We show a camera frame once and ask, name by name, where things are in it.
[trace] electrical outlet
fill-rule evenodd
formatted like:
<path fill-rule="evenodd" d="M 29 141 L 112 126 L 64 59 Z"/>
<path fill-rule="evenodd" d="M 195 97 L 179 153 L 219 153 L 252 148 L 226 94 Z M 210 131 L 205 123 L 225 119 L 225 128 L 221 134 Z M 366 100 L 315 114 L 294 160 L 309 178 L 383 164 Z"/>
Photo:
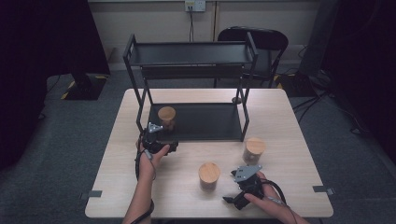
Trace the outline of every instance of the electrical outlet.
<path fill-rule="evenodd" d="M 193 11 L 195 5 L 195 0 L 186 0 L 184 1 L 184 8 L 186 11 Z"/>
<path fill-rule="evenodd" d="M 194 11 L 205 11 L 206 2 L 205 0 L 195 0 Z"/>
<path fill-rule="evenodd" d="M 204 12 L 206 10 L 206 2 L 205 0 L 185 0 L 184 9 L 187 12 Z"/>

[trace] black curtain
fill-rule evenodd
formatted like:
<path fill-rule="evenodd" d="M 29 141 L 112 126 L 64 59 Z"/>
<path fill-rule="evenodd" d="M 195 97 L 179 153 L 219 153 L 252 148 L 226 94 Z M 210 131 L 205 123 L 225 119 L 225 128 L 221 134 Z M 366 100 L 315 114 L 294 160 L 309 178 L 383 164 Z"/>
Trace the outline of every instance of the black curtain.
<path fill-rule="evenodd" d="M 342 1 L 323 68 L 396 162 L 396 2 Z"/>
<path fill-rule="evenodd" d="M 318 71 L 332 34 L 340 0 L 321 0 L 299 72 L 306 76 L 317 77 Z"/>
<path fill-rule="evenodd" d="M 0 168 L 16 162 L 33 133 L 50 76 L 110 74 L 88 2 L 0 3 Z"/>

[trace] metal bracket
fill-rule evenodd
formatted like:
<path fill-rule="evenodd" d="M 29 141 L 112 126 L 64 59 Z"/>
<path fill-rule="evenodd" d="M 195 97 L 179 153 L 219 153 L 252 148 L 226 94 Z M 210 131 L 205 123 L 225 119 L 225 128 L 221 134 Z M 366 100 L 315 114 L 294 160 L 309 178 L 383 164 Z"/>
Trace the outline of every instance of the metal bracket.
<path fill-rule="evenodd" d="M 162 129 L 163 129 L 163 126 L 159 126 L 159 125 L 153 124 L 151 122 L 148 123 L 148 132 L 149 133 L 156 133 Z"/>
<path fill-rule="evenodd" d="M 261 165 L 253 165 L 253 166 L 239 166 L 235 173 L 234 182 L 240 182 L 247 180 L 249 177 L 255 175 L 260 169 Z"/>

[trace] wooden tabletop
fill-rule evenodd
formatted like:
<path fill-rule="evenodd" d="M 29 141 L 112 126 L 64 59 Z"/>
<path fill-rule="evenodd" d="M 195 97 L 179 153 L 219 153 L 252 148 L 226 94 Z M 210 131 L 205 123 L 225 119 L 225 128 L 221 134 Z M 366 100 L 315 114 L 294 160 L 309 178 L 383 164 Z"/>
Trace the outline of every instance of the wooden tabletop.
<path fill-rule="evenodd" d="M 155 102 L 216 103 L 231 101 L 234 89 L 151 89 Z M 135 119 L 138 103 L 133 90 L 125 92 L 119 114 L 92 190 L 101 190 L 100 198 L 90 198 L 88 217 L 123 217 L 134 194 L 135 141 L 139 135 Z M 268 179 L 283 190 L 288 205 L 302 217 L 330 217 L 332 205 L 322 186 L 303 134 L 282 90 L 251 89 L 247 100 L 250 123 L 245 140 L 258 137 L 265 142 L 259 164 Z M 147 123 L 149 100 L 145 102 L 142 124 Z M 239 110 L 244 123 L 242 108 Z M 180 142 L 176 152 L 162 159 L 153 186 L 153 218 L 267 218 L 249 204 L 241 211 L 222 197 L 240 193 L 231 171 L 245 165 L 245 143 L 202 141 Z M 215 190 L 202 190 L 199 168 L 215 163 L 220 176 Z"/>

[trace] wrist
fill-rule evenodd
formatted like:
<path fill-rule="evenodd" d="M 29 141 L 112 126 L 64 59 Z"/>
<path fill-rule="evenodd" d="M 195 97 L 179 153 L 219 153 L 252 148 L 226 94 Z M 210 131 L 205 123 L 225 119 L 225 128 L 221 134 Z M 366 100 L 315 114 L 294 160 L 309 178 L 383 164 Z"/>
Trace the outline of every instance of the wrist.
<path fill-rule="evenodd" d="M 152 168 L 150 167 L 150 169 L 147 169 L 147 170 L 142 170 L 142 169 L 140 169 L 140 172 L 139 172 L 139 180 L 141 179 L 141 178 L 144 178 L 144 179 L 153 179 L 153 177 L 154 177 L 154 172 L 153 172 L 153 170 L 152 170 Z"/>
<path fill-rule="evenodd" d="M 279 214 L 277 216 L 277 219 L 279 219 L 279 221 L 281 221 L 282 223 L 288 224 L 288 223 L 296 223 L 295 222 L 295 214 L 294 212 L 291 210 L 291 208 L 284 206 L 281 211 L 279 211 Z"/>

